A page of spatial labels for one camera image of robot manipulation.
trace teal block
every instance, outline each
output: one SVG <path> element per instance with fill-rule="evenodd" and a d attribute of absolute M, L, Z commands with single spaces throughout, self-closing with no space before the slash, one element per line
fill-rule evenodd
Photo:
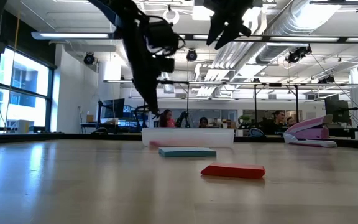
<path fill-rule="evenodd" d="M 216 156 L 216 151 L 205 147 L 160 147 L 158 153 L 163 157 Z"/>

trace stapler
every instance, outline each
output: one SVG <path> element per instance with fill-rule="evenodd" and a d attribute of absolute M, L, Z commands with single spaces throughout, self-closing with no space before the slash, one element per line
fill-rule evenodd
<path fill-rule="evenodd" d="M 333 116 L 329 114 L 294 124 L 284 132 L 285 144 L 316 147 L 336 147 L 337 145 L 334 141 L 315 140 L 329 138 L 329 130 L 324 125 L 329 124 L 332 121 Z"/>

